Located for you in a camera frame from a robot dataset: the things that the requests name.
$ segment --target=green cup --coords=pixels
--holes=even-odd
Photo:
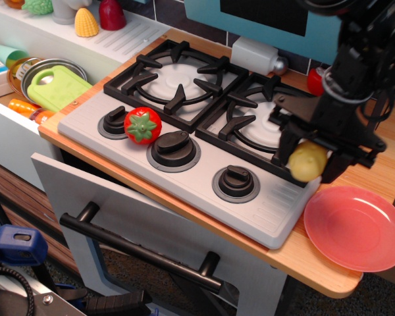
[[[0,45],[0,61],[11,68],[21,58],[28,57],[28,53],[17,48]]]

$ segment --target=green cutting board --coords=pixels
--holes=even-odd
[[[67,67],[57,65],[38,72],[26,92],[39,106],[58,112],[91,87]]]

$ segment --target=oven door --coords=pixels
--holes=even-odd
[[[147,290],[160,315],[275,314],[282,271],[130,188],[32,160],[88,288]]]

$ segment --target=white shelf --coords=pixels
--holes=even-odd
[[[88,7],[99,23],[99,3]],[[53,21],[51,14],[38,16],[8,7],[0,0],[0,44],[23,49],[31,56],[64,58],[79,64],[92,84],[163,35],[169,26],[124,12],[127,25],[118,31],[100,28],[98,35],[81,38],[74,25]]]

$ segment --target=blue clamp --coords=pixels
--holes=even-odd
[[[0,227],[0,262],[7,265],[41,265],[48,245],[34,228],[3,225]]]

